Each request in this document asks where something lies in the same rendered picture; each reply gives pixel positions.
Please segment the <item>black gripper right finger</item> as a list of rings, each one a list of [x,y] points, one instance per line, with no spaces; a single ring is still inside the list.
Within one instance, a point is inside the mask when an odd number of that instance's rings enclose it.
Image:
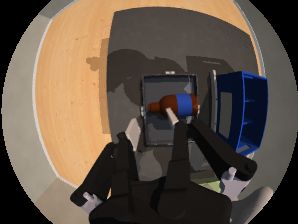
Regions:
[[[249,184],[257,170],[257,163],[237,153],[200,119],[195,118],[185,124],[170,108],[166,109],[166,112],[174,132],[174,139],[164,190],[158,204],[159,215],[166,220],[175,221],[186,213],[188,180],[190,180],[187,143],[189,138],[193,138],[220,180],[219,187],[222,194],[233,201]]]

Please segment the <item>dark blue divided crate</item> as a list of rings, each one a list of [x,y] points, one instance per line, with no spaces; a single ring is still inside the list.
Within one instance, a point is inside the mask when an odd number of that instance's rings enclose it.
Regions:
[[[268,80],[237,71],[216,75],[216,81],[216,133],[236,152],[249,146],[239,153],[247,156],[260,148],[263,139],[268,112]]]

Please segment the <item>brown glass bottle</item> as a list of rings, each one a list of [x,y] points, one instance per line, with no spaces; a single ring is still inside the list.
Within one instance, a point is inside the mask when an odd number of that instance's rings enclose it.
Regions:
[[[159,102],[148,104],[148,112],[161,113],[168,118],[166,108],[171,108],[175,116],[195,116],[198,112],[198,100],[193,94],[166,95]]]

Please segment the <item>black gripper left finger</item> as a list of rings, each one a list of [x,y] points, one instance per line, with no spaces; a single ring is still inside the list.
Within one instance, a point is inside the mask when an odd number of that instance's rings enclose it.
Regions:
[[[134,118],[126,132],[116,135],[119,143],[109,142],[104,147],[83,183],[70,196],[88,215],[107,199],[111,189],[108,214],[121,222],[135,217],[131,181],[139,181],[134,153],[139,135],[140,128]]]

